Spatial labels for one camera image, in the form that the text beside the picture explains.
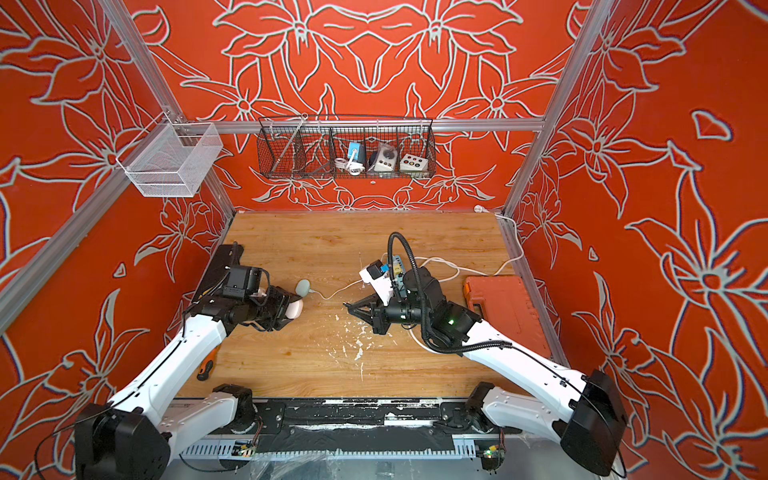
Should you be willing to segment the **pink earbuds case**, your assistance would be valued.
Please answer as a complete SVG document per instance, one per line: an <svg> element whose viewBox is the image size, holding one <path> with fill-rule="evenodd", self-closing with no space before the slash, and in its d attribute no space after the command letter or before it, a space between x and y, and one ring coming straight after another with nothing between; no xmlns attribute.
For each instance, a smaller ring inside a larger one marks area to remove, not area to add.
<svg viewBox="0 0 768 480"><path fill-rule="evenodd" d="M291 302L285 311L285 316L289 320L295 320L297 319L303 311L303 301L302 300L296 300Z"/></svg>

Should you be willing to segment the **mint green earbuds case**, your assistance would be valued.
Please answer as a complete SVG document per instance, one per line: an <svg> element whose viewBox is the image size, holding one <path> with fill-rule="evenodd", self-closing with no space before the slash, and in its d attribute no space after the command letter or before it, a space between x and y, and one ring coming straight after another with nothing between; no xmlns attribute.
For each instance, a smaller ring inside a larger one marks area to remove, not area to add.
<svg viewBox="0 0 768 480"><path fill-rule="evenodd" d="M300 297L306 297L311 292L311 284L308 279L301 279L295 288L295 293Z"/></svg>

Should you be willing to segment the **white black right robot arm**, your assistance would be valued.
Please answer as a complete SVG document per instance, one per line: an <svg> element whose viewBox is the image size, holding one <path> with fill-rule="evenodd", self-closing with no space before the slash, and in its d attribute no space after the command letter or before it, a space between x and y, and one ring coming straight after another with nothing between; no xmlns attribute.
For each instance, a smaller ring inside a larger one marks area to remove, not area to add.
<svg viewBox="0 0 768 480"><path fill-rule="evenodd" d="M485 384L475 389L471 408L500 429L512 427L557 443L594 475L626 477L621 442L628 415L615 381L599 369L585 374L513 341L480 315L448 300L399 232L390 234L387 245L396 243L403 246L409 265L395 268L388 251L385 260L364 267L360 279L374 292L347 304L348 313L377 335L386 334L393 324L417 326L426 350L461 356L511 380L540 406L526 406Z"/></svg>

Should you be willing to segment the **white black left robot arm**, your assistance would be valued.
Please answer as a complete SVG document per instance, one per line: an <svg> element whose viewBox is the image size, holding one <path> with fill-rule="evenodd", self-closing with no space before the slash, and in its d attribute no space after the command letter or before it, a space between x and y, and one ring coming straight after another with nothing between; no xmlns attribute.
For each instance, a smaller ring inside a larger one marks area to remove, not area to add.
<svg viewBox="0 0 768 480"><path fill-rule="evenodd" d="M274 286L268 273L235 265L191 306L173 340L104 405L83 409L74 427L78 479L159 479L190 446L220 428L262 428L252 391L223 384L174 415L181 387L239 325L279 331L303 310L301 295Z"/></svg>

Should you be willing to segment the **blue power strip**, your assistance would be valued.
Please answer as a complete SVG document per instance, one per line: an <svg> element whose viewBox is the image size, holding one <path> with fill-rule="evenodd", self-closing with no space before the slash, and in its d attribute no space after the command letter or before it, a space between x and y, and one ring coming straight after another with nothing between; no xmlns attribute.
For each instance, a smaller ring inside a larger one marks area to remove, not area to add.
<svg viewBox="0 0 768 480"><path fill-rule="evenodd" d="M401 284L403 282L403 277L406 272L406 268L402 261L402 258L399 255L394 255L392 257L391 270L394 276L394 281L398 284Z"/></svg>

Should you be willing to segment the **black flat tool case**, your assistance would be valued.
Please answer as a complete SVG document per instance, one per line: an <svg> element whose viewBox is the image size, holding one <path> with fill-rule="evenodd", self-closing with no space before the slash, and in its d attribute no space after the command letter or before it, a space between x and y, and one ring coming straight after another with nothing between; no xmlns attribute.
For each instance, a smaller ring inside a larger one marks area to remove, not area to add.
<svg viewBox="0 0 768 480"><path fill-rule="evenodd" d="M240 264L243 253L244 247L237 242L220 245L211 258L192 301L199 301L203 296L218 288L224 282L229 269Z"/></svg>

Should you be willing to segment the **orange black screwdriver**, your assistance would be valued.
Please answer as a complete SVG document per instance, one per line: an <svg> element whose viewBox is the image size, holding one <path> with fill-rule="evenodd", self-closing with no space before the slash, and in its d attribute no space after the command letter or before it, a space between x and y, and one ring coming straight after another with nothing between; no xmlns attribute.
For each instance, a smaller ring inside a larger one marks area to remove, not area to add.
<svg viewBox="0 0 768 480"><path fill-rule="evenodd" d="M217 349L212 350L201 362L196 374L196 379L198 381L207 381L210 378L215 367L217 352Z"/></svg>

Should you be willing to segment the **red plastic toolbox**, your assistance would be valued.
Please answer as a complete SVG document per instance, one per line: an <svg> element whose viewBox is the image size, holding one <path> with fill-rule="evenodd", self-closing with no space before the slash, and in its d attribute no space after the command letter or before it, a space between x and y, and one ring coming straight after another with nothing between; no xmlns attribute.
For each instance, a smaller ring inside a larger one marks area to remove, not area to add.
<svg viewBox="0 0 768 480"><path fill-rule="evenodd" d="M539 314L520 277L469 276L463 295L467 307L502 334L545 358L551 357Z"/></svg>

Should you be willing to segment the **white cube socket adapter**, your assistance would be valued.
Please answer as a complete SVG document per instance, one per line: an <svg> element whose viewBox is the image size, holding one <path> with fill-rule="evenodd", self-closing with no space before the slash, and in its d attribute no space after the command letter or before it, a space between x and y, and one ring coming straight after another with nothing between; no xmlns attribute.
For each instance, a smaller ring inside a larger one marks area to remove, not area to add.
<svg viewBox="0 0 768 480"><path fill-rule="evenodd" d="M428 166L429 161L425 157L404 154L400 159L400 172L404 174L424 174L428 172Z"/></svg>

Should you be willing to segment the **white round socket adapter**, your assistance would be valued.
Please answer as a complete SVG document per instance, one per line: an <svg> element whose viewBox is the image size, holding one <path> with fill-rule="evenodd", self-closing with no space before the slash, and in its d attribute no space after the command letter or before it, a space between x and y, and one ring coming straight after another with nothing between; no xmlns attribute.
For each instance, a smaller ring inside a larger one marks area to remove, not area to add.
<svg viewBox="0 0 768 480"><path fill-rule="evenodd" d="M374 173L394 172L397 167L397 162L397 150L394 147L388 145L381 145L376 152L372 171Z"/></svg>

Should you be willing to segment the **blue white charger in basket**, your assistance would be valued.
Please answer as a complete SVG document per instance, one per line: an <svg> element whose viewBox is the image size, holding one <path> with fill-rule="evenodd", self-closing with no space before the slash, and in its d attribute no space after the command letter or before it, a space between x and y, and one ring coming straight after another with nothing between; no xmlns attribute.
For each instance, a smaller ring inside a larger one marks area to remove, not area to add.
<svg viewBox="0 0 768 480"><path fill-rule="evenodd" d="M366 159L363 145L358 142L350 142L346 158L348 162L363 165Z"/></svg>

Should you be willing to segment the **white mesh wall basket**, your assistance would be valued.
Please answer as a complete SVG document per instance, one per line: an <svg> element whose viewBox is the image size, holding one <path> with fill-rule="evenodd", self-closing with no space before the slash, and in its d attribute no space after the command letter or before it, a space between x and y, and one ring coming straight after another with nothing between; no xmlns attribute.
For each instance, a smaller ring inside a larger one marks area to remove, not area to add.
<svg viewBox="0 0 768 480"><path fill-rule="evenodd" d="M189 134L172 124L161 124L117 163L144 197L191 198L223 148L213 123L199 127L201 133Z"/></svg>

